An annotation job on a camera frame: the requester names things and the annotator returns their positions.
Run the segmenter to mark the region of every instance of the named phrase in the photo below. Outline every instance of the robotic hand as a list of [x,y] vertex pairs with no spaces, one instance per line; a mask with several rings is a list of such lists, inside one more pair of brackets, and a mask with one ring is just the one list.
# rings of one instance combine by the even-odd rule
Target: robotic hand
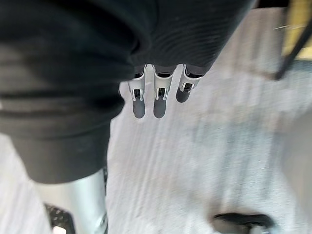
[[144,116],[144,66],[155,70],[154,114],[173,72],[185,102],[253,0],[3,0],[0,131],[46,204],[55,234],[107,233],[110,120],[129,81]]
[[[133,101],[133,113],[137,118],[142,118],[145,115],[145,67],[136,67],[135,78],[128,82]],[[175,69],[176,66],[154,66],[154,115],[157,118],[162,118],[165,115],[166,100]],[[198,68],[184,64],[179,88],[176,91],[176,100],[178,102],[186,102],[191,91],[197,86],[199,80],[205,75],[207,70],[207,68]]]

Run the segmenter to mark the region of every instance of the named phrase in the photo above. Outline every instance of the chair leg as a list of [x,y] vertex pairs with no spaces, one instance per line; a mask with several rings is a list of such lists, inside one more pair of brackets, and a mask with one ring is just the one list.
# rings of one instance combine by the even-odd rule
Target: chair leg
[[280,80],[284,76],[287,69],[290,67],[294,59],[296,58],[297,54],[300,52],[300,50],[303,48],[303,46],[307,43],[310,36],[312,34],[312,18],[310,19],[308,25],[306,26],[305,30],[301,34],[299,40],[297,41],[295,47],[291,51],[289,55],[286,56],[284,59],[280,69],[275,74],[275,80]]

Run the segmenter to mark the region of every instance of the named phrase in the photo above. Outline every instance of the black sleeve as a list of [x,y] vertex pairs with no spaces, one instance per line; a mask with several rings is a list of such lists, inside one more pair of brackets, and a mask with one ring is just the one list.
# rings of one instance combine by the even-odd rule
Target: black sleeve
[[119,83],[133,77],[130,55],[148,46],[155,23],[150,2],[0,2],[0,130],[30,178],[67,182],[106,163],[110,120],[123,106]]

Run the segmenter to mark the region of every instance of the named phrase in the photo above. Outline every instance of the gray carpet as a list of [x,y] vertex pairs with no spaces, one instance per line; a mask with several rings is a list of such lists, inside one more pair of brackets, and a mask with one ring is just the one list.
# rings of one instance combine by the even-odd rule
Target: gray carpet
[[[184,103],[175,72],[163,119],[153,116],[153,71],[146,116],[135,119],[126,83],[112,122],[107,206],[111,234],[212,234],[221,212],[263,212],[283,234],[310,228],[279,171],[282,138],[312,103],[310,63],[270,80],[280,59],[282,9],[255,9]],[[0,137],[0,234],[47,234],[38,196],[5,136]]]

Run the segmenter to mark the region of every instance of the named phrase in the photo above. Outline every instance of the black fabric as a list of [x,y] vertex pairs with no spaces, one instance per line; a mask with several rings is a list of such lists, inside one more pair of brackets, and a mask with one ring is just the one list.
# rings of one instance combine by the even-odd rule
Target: black fabric
[[[110,120],[123,106],[119,83],[134,77],[134,66],[186,63],[208,70],[251,5],[2,0],[0,131],[12,137],[35,181],[62,183],[96,172],[105,164]],[[93,134],[105,136],[94,155],[67,156],[77,150],[74,139]]]

